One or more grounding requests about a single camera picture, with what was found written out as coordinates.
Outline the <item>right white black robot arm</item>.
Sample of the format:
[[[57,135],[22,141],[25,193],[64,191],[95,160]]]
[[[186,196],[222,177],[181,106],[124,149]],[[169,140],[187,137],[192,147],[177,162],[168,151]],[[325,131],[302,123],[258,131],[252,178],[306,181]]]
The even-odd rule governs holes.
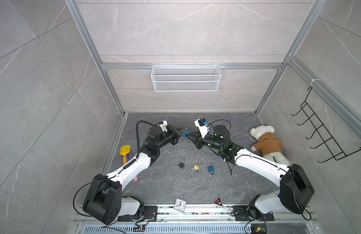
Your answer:
[[[249,169],[279,187],[277,191],[253,198],[247,208],[252,219],[283,209],[295,214],[306,211],[315,190],[301,166],[279,164],[251,153],[231,141],[230,132],[224,125],[217,125],[212,135],[206,125],[199,127],[198,133],[185,132],[184,135],[198,149],[209,147],[226,162]]]

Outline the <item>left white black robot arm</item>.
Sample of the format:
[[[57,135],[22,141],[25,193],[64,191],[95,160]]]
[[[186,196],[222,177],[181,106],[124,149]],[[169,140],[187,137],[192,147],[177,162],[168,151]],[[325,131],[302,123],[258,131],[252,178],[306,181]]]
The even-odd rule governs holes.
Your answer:
[[[159,157],[160,148],[177,144],[183,133],[182,128],[154,125],[150,128],[138,156],[129,160],[108,175],[98,174],[88,185],[82,210],[103,224],[111,224],[116,217],[131,216],[142,218],[144,202],[134,197],[123,197],[124,188],[143,170],[150,167]]]

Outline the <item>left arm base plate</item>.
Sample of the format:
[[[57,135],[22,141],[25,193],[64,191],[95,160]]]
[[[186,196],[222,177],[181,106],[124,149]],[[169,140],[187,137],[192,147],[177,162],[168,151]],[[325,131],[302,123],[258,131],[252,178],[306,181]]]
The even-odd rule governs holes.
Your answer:
[[[158,214],[158,206],[150,205],[150,206],[144,206],[142,210],[142,216],[139,217],[140,211],[138,211],[135,215],[123,215],[118,216],[118,220],[120,222],[137,222],[139,220],[145,220],[145,219],[151,219],[154,218],[154,220],[157,220],[157,214]]]

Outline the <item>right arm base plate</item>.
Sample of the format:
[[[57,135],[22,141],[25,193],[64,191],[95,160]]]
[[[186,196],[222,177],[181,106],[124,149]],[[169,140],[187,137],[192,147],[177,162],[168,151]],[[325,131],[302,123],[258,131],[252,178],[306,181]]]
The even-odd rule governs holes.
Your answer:
[[[233,210],[230,213],[232,217],[236,219],[236,221],[274,221],[274,215],[272,212],[267,214],[262,214],[256,208],[250,208],[248,206],[233,206]]]

